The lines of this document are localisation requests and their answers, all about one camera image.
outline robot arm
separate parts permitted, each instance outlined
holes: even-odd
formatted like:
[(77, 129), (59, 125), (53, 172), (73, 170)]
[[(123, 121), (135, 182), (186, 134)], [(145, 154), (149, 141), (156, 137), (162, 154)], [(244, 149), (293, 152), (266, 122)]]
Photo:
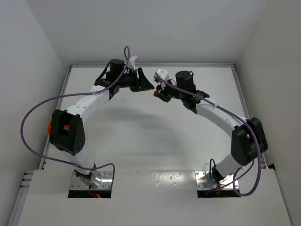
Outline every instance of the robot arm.
[[(162, 79), (172, 84), (166, 70), (158, 69), (157, 74)], [(181, 71), (178, 72), (175, 77), (177, 82), (176, 86), (178, 88), (198, 94), (215, 103), (207, 93), (196, 90), (196, 86), (193, 83), (193, 72)], [(187, 109), (212, 121), (232, 138), (230, 154), (212, 168), (212, 178), (214, 182), (218, 183), (226, 176), (233, 173), (241, 166), (249, 164), (257, 157), (253, 138), (249, 135), (248, 129), (241, 121), (221, 109), (216, 108), (216, 106), (202, 101), (200, 98), (193, 97), (167, 86), (158, 80), (156, 76), (154, 78), (158, 83), (156, 91), (154, 92), (155, 97), (160, 98), (164, 102), (169, 102), (172, 98), (180, 99)], [(259, 141), (261, 153), (265, 152), (268, 149), (268, 144), (260, 120), (255, 117), (252, 119), (241, 117), (241, 119), (245, 120), (246, 123), (251, 126)]]
[[(135, 69), (136, 56), (130, 59), (128, 72), (124, 73), (116, 85), (102, 93), (100, 90), (111, 85), (124, 68), (124, 61), (113, 59), (96, 79), (91, 88), (91, 95), (84, 96), (65, 110), (55, 110), (48, 130), (49, 141), (57, 149), (63, 151), (71, 162), (84, 168), (92, 169), (95, 164), (90, 160), (84, 148), (85, 132), (83, 124), (100, 105), (111, 100), (120, 88), (129, 87), (132, 92), (154, 89), (145, 78), (142, 68)], [(93, 186), (97, 183), (97, 171), (76, 168), (75, 172), (84, 183)]]

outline metal mounting plate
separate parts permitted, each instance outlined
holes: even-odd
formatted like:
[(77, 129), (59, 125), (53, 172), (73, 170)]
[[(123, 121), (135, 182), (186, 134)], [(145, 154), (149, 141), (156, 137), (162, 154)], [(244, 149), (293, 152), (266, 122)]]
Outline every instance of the metal mounting plate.
[[(99, 187), (93, 188), (93, 191), (109, 191), (112, 184), (112, 171), (99, 171), (102, 176), (102, 182)], [(88, 191), (89, 187), (83, 184), (79, 177), (76, 176), (75, 172), (72, 173), (71, 182), (70, 182), (70, 191)]]
[[(206, 191), (216, 188), (216, 183), (213, 183), (209, 177), (209, 171), (195, 171), (197, 190)], [(220, 181), (221, 185), (228, 184), (233, 181), (233, 175), (227, 176), (223, 181)], [(238, 181), (235, 181), (235, 188), (238, 190)], [(229, 185), (221, 190), (233, 190), (233, 185)]]

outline orange wire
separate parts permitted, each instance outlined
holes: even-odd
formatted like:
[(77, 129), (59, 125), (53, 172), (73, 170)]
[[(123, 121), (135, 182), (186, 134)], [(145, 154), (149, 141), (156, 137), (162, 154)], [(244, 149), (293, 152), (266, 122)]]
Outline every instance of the orange wire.
[(99, 195), (99, 194), (93, 194), (93, 193), (91, 192), (91, 187), (89, 187), (89, 194), (90, 194), (92, 197), (94, 197), (94, 198), (100, 198), (100, 195)]

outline white table surface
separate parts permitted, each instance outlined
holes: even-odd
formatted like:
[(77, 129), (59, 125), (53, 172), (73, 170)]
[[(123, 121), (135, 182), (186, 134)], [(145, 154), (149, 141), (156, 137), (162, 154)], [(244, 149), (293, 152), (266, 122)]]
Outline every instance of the white table surface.
[[(193, 71), (199, 90), (243, 115), (230, 68), (166, 69), (172, 76), (180, 70)], [(150, 79), (156, 68), (143, 70)], [(89, 90), (101, 71), (73, 68), (65, 93)], [(64, 99), (62, 109), (77, 100)], [(33, 175), (20, 226), (291, 225), (271, 169), (262, 171), (252, 196), (197, 198), (194, 170), (207, 170), (210, 158), (222, 160), (230, 152), (230, 138), (180, 101), (164, 103), (152, 91), (121, 90), (84, 127), (91, 159), (97, 165), (116, 165), (112, 198), (67, 198), (72, 166), (47, 161), (45, 169)], [(48, 155), (65, 159), (51, 145)], [(241, 192), (252, 187), (255, 176), (256, 167), (239, 181)]]

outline orange cap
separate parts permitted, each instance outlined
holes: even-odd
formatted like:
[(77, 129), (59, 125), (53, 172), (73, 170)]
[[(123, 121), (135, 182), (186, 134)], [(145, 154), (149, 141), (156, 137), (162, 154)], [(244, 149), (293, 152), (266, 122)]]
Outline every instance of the orange cap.
[(50, 136), (50, 130), (51, 130), (51, 121), (48, 123), (48, 126), (47, 126), (48, 136)]

